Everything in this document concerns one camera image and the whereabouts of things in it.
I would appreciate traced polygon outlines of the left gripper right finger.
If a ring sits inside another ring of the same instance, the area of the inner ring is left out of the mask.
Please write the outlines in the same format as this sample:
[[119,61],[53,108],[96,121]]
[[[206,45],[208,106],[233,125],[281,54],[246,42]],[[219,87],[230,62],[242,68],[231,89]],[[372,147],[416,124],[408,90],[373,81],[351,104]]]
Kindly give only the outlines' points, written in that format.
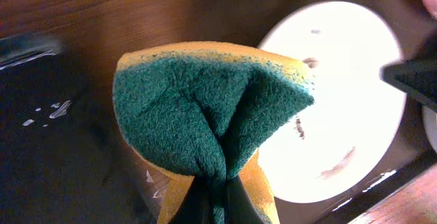
[[264,224],[238,176],[227,181],[225,223]]

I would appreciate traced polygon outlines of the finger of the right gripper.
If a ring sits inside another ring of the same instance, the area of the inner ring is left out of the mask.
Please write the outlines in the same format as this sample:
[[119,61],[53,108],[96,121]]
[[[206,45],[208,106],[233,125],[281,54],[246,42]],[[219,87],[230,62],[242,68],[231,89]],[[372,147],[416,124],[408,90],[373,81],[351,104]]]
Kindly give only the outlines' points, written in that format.
[[412,59],[383,67],[382,80],[436,112],[436,31]]

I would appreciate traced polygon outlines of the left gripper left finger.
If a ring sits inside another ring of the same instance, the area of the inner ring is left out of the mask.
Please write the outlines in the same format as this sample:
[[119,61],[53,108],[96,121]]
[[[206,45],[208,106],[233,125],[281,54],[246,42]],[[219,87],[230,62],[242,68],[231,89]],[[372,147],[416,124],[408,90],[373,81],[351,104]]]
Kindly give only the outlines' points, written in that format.
[[211,224],[212,206],[207,180],[194,177],[184,200],[169,224]]

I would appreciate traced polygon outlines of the green yellow sponge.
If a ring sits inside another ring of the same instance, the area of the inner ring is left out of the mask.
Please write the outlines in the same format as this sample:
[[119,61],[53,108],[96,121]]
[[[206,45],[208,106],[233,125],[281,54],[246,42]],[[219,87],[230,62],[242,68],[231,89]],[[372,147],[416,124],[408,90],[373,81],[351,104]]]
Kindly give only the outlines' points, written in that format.
[[213,223],[225,223],[238,176],[264,223],[279,220],[259,147],[314,102],[303,61],[226,42],[180,42],[126,53],[113,79],[124,141],[169,178],[158,216],[169,223],[194,177],[205,178]]

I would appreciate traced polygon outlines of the white plate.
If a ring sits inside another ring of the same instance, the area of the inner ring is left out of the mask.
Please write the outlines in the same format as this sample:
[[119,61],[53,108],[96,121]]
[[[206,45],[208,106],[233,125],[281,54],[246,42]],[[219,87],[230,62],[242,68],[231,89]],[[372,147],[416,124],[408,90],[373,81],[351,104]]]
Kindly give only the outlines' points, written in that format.
[[436,112],[426,106],[422,106],[422,118],[425,133],[435,152],[437,152],[437,123]]
[[404,113],[405,94],[380,75],[402,58],[391,28],[366,7],[325,1],[284,18],[260,48],[301,59],[314,75],[314,104],[259,149],[275,197],[305,204],[353,187],[382,159]]

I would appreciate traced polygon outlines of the dark brown serving tray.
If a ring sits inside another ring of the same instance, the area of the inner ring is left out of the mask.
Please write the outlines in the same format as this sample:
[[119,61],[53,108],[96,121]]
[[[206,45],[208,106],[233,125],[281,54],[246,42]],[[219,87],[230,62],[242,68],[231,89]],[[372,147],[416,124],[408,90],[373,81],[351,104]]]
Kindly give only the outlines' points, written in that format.
[[[223,0],[233,15],[237,43],[256,44],[288,12],[323,0]],[[366,5],[388,20],[407,57],[436,42],[436,21],[422,0],[344,0]],[[436,157],[425,136],[421,108],[407,99],[388,152],[362,181],[339,196],[314,204],[277,200],[283,223],[430,223],[436,208]]]

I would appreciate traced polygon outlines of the black rectangular tray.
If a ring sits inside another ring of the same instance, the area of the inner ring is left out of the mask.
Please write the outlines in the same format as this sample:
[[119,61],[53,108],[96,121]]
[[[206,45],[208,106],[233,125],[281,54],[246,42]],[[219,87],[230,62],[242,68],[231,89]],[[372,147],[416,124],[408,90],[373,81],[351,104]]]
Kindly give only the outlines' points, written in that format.
[[33,34],[1,40],[2,223],[155,223],[116,139],[74,52]]

